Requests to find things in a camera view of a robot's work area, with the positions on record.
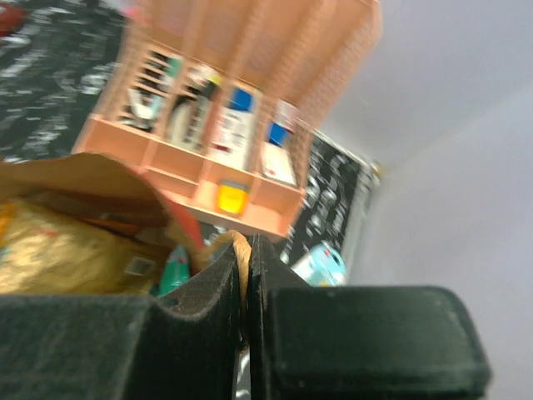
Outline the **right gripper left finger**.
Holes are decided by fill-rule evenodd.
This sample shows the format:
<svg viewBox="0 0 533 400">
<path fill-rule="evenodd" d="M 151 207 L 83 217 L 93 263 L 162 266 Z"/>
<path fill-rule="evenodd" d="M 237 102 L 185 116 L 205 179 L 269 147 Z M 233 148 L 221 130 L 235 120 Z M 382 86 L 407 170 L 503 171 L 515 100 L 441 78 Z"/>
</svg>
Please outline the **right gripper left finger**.
<svg viewBox="0 0 533 400">
<path fill-rule="evenodd" d="M 166 298 L 4 295 L 4 399 L 232 399 L 249 252 Z"/>
</svg>

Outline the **teal snack bag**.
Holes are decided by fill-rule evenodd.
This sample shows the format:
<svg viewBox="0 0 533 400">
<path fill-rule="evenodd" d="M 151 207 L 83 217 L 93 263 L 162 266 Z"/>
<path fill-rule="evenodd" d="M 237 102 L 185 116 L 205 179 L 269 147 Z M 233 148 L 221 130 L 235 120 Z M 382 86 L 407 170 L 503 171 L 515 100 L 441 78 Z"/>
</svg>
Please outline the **teal snack bag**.
<svg viewBox="0 0 533 400">
<path fill-rule="evenodd" d="M 187 250 L 183 245 L 177 245 L 167 259 L 161 280 L 159 282 L 160 297 L 172 292 L 190 278 L 190 263 Z"/>
</svg>

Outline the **red chips bag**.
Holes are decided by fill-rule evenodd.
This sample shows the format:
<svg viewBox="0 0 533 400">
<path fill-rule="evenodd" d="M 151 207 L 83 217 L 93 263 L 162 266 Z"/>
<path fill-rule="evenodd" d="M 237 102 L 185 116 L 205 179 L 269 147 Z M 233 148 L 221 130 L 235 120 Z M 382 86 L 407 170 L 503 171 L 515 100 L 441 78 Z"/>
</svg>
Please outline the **red chips bag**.
<svg viewBox="0 0 533 400">
<path fill-rule="evenodd" d="M 25 23 L 27 12 L 4 1 L 0 2 L 0 8 L 0 35 L 3 38 L 14 33 Z"/>
</svg>

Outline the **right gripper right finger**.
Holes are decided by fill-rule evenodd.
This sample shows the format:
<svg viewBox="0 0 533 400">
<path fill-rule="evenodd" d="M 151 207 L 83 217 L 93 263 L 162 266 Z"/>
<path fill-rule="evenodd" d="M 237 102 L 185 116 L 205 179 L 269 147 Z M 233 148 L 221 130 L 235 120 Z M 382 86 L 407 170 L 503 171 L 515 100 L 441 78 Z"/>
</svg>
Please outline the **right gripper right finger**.
<svg viewBox="0 0 533 400">
<path fill-rule="evenodd" d="M 313 287 L 251 240 L 254 399 L 481 399 L 491 367 L 471 316 L 437 286 Z"/>
</svg>

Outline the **red brown paper bag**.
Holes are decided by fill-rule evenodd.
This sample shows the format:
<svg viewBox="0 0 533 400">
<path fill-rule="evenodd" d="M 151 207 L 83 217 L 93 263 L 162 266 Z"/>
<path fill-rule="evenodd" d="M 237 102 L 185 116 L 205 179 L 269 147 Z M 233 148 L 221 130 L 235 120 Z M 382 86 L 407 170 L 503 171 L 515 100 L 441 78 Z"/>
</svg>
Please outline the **red brown paper bag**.
<svg viewBox="0 0 533 400">
<path fill-rule="evenodd" d="M 229 244 L 235 253 L 239 278 L 240 347 L 247 349 L 247 287 L 252 249 L 235 230 L 215 237 L 204 246 L 197 220 L 185 208 L 156 189 L 137 168 L 102 154 L 81 152 L 67 157 L 1 162 L 1 198 L 33 197 L 50 193 L 53 200 L 68 198 L 58 209 L 81 216 L 91 210 L 117 214 L 142 228 L 155 228 L 161 243 L 182 244 L 189 253 L 192 271 L 205 270 L 213 253 Z"/>
</svg>

